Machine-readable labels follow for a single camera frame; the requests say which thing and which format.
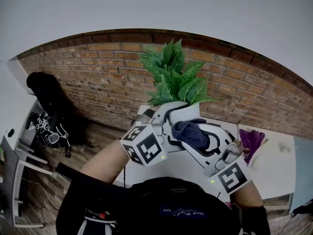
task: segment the black cable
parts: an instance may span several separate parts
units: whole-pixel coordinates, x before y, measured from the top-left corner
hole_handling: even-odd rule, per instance
[[[124,167],[124,188],[126,188],[125,178],[126,178],[126,167]]]
[[[34,207],[36,207],[37,209],[39,209],[40,211],[41,211],[41,216],[42,216],[42,218],[43,218],[43,225],[44,225],[44,227],[45,227],[45,217],[44,217],[44,212],[43,212],[43,208],[45,208],[45,204],[44,203],[41,203],[41,207],[38,207],[37,205],[35,205],[32,201],[30,201],[29,199],[28,199],[28,202],[30,203],[30,204],[32,204]]]
[[[282,232],[283,232],[283,230],[288,226],[288,224],[289,224],[289,222],[296,216],[297,214],[294,214],[290,219],[289,219],[289,221],[287,222],[287,224],[284,226],[284,228],[280,231],[280,233],[279,234],[277,234],[277,235],[280,235]]]
[[[76,148],[77,148],[77,150],[79,151],[79,153],[82,154],[82,155],[85,157],[85,159],[86,159],[87,161],[89,161],[89,158],[87,158],[87,157],[80,151],[80,149],[78,148],[78,146],[76,146]]]

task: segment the wooden floor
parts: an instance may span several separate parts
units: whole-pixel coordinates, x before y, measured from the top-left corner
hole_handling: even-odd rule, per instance
[[[87,140],[93,146],[105,147],[113,140],[119,138],[123,133],[101,127],[95,124],[90,124],[87,128]],[[50,148],[38,148],[39,152],[45,159],[48,160],[49,169],[54,171],[57,164],[62,162],[74,169],[79,169],[87,160],[100,151],[97,148],[87,148],[83,146],[73,146],[71,158],[65,158],[63,154],[56,153]],[[29,181],[40,183],[47,191],[50,199],[54,202],[56,207],[61,205],[64,198],[69,182],[58,173],[52,177],[34,172],[30,169],[25,169],[23,177]],[[15,228],[17,235],[55,235],[55,220],[58,210],[48,200],[44,190],[37,184],[22,180],[21,192],[25,201],[21,222],[43,222],[40,207],[42,208],[43,215],[46,222],[46,227],[35,229]],[[283,204],[284,200],[280,199],[279,203]],[[275,201],[267,201],[267,204],[275,204]],[[271,234],[278,234],[290,219],[290,215],[286,211],[269,211],[268,221],[271,229]],[[309,215],[297,215],[293,218],[288,226],[284,229],[281,235],[313,235],[312,217]]]

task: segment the green leaf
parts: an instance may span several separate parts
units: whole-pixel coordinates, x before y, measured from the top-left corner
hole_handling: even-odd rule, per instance
[[[172,76],[173,76],[174,78],[178,79],[178,81],[179,81],[179,86],[180,86],[181,83],[184,82],[184,79],[182,78],[182,76],[179,75],[175,70],[172,70],[171,73],[172,73]]]
[[[143,64],[143,66],[147,70],[149,70],[151,67],[157,66],[157,63],[154,60],[151,60],[151,59],[140,59],[140,62]]]
[[[184,61],[185,61],[185,53],[181,50],[176,52],[173,61],[171,62],[172,70],[176,72],[181,72],[184,68]]]
[[[165,76],[161,75],[162,77],[162,92],[161,92],[161,98],[165,102],[173,102],[174,97],[171,93],[171,87],[167,84],[165,81]]]
[[[189,82],[188,84],[184,85],[178,92],[178,96],[181,100],[186,101],[186,96],[189,92],[189,90],[196,84],[199,83],[199,81],[203,80],[203,78],[194,78]]]
[[[173,44],[172,55],[175,56],[179,51],[181,51],[181,39]]]
[[[187,80],[196,77],[196,74],[201,69],[205,62],[191,62],[186,65],[186,71],[182,74],[182,77]]]
[[[170,58],[172,55],[173,41],[174,41],[174,39],[172,39],[168,45],[165,44],[165,46],[161,52],[161,60],[162,60],[163,64],[167,64],[170,61]]]
[[[139,54],[139,57],[140,59],[149,59],[151,57],[151,53],[142,53],[142,54]]]
[[[197,83],[195,83],[189,90],[186,99],[190,102],[190,104],[193,104],[195,99],[202,95],[202,94],[207,94],[207,81],[202,80]]]
[[[153,75],[153,78],[155,79],[156,82],[161,82],[162,81],[162,75],[164,75],[165,77],[170,77],[170,73],[160,67],[157,66],[152,66],[149,67],[149,69],[147,69],[148,71],[150,71]]]
[[[158,67],[162,67],[162,61],[161,61],[158,57],[156,57],[156,56],[151,56],[150,59],[151,59],[152,61],[155,61],[156,65],[157,65]]]
[[[143,45],[142,49],[143,49],[143,51],[149,52],[149,53],[155,53],[157,51],[157,48],[155,48],[152,45]]]

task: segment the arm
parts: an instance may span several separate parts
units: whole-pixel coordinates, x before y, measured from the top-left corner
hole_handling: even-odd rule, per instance
[[[261,195],[252,181],[231,194],[230,200],[243,208],[263,206]]]
[[[123,146],[119,140],[115,140],[84,164],[80,172],[103,182],[113,183],[128,160]]]

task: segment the black shirt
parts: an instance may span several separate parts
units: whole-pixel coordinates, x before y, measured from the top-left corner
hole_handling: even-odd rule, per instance
[[[241,209],[240,217],[198,185],[174,178],[151,179],[130,189],[106,185],[99,191],[72,182],[58,213],[57,234],[76,235],[90,212],[109,213],[119,234],[238,235],[241,228],[247,234],[270,234],[264,207]]]

